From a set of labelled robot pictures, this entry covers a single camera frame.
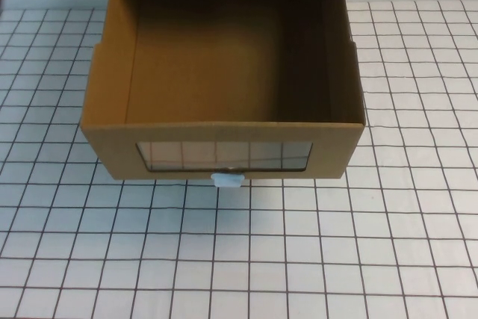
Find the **white grid background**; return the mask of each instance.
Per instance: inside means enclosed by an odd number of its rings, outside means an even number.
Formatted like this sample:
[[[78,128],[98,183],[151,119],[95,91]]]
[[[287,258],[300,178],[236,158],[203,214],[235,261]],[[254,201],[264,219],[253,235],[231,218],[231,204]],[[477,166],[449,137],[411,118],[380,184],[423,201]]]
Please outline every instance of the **white grid background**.
[[[117,182],[78,129],[101,10],[0,16],[0,318],[475,319],[478,1],[349,4],[340,180]]]

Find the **cardboard drawer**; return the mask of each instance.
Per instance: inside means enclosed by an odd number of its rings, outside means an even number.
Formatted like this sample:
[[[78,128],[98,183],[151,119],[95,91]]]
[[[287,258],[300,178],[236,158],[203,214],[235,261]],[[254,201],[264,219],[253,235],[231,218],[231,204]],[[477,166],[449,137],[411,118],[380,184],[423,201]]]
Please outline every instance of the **cardboard drawer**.
[[[116,179],[337,178],[364,121],[345,0],[109,0],[81,128]]]

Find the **drawer pull tab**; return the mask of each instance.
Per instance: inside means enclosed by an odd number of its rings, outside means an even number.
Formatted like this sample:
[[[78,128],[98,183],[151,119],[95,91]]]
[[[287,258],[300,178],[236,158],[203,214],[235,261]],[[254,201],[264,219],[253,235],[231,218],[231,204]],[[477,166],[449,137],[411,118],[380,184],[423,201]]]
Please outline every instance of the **drawer pull tab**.
[[[237,173],[213,173],[211,178],[217,188],[239,188],[246,177]]]

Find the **clear plastic window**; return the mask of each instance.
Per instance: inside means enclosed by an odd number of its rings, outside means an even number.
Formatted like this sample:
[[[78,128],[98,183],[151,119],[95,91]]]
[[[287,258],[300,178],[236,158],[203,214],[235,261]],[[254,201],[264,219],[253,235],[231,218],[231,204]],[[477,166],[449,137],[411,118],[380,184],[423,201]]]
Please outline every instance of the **clear plastic window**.
[[[303,171],[312,142],[139,142],[149,171]]]

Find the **box front panel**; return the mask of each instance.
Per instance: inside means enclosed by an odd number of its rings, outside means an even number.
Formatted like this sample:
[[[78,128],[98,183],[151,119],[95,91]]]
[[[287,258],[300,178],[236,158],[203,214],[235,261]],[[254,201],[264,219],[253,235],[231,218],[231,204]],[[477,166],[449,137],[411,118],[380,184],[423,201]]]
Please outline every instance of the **box front panel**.
[[[339,178],[361,124],[209,123],[201,126],[85,128],[115,179]]]

